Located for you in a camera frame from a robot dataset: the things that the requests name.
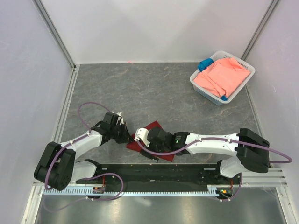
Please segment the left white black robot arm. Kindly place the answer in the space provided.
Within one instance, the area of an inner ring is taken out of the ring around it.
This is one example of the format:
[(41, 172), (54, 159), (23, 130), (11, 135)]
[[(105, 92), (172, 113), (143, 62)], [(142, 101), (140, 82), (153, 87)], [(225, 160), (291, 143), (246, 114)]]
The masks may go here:
[(48, 143), (34, 171), (34, 178), (44, 183), (47, 190), (59, 191), (65, 189), (70, 182), (84, 178), (91, 183), (99, 183), (103, 173), (95, 164), (85, 161), (76, 165), (75, 160), (110, 140), (118, 144), (133, 141), (122, 112), (106, 112), (102, 121), (75, 139)]

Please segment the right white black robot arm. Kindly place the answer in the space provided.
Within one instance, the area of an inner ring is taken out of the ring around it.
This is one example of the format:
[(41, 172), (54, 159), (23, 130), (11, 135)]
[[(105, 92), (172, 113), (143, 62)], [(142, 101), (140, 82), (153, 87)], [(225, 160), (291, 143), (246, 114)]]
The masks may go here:
[(214, 171), (215, 180), (221, 184), (245, 171), (267, 173), (269, 170), (269, 142), (247, 128), (226, 135), (171, 134), (159, 127), (151, 130), (139, 128), (134, 140), (153, 155), (210, 153), (228, 156), (228, 159), (219, 162), (219, 168)]

